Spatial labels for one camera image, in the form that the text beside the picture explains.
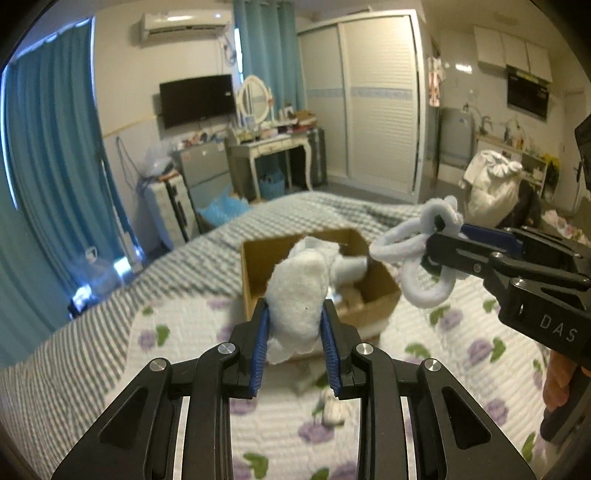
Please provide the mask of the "person right hand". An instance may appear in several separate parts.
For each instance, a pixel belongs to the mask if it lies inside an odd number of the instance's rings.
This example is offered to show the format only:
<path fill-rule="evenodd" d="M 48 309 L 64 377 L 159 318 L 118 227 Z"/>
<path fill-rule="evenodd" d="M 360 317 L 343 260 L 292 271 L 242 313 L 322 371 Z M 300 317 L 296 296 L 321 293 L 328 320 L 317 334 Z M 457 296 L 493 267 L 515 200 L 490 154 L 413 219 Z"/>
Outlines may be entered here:
<path fill-rule="evenodd" d="M 546 408 L 554 412 L 566 404 L 570 395 L 570 381 L 576 364 L 566 356 L 552 351 L 543 388 L 543 400 Z"/>

